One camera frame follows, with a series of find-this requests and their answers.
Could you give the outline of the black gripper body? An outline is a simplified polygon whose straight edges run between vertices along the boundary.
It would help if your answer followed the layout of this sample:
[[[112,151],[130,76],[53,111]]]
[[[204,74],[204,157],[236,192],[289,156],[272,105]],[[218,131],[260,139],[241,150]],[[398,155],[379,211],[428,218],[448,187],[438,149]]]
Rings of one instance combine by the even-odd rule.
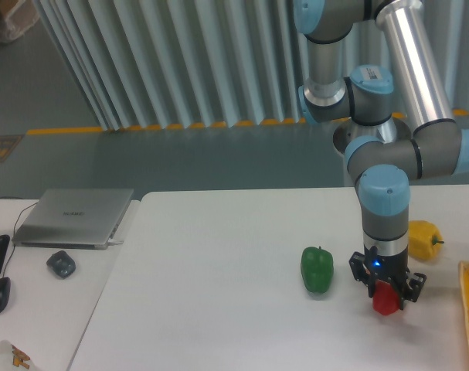
[[[363,254],[354,252],[349,259],[349,265],[356,281],[361,281],[366,286],[369,275],[374,274],[377,281],[390,284],[394,290],[399,290],[399,287],[406,280],[406,274],[412,273],[407,264],[407,250],[396,255],[386,256],[381,254],[377,244],[365,247]]]

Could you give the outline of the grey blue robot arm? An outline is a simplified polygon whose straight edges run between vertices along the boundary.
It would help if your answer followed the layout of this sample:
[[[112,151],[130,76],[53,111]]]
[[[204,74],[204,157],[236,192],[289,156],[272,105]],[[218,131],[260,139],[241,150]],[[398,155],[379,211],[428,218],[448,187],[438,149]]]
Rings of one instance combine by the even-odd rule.
[[[399,307],[416,301],[426,276],[408,267],[410,182],[469,172],[469,130],[454,119],[423,24],[420,1],[296,1],[297,31],[308,42],[309,76],[298,90],[304,118],[349,118],[362,128],[392,122],[394,90],[402,94],[410,136],[384,142],[362,134],[345,147],[345,165],[362,213],[363,250],[349,261],[370,296],[378,283]],[[383,32],[393,69],[361,65],[345,76],[342,43],[359,22]]]

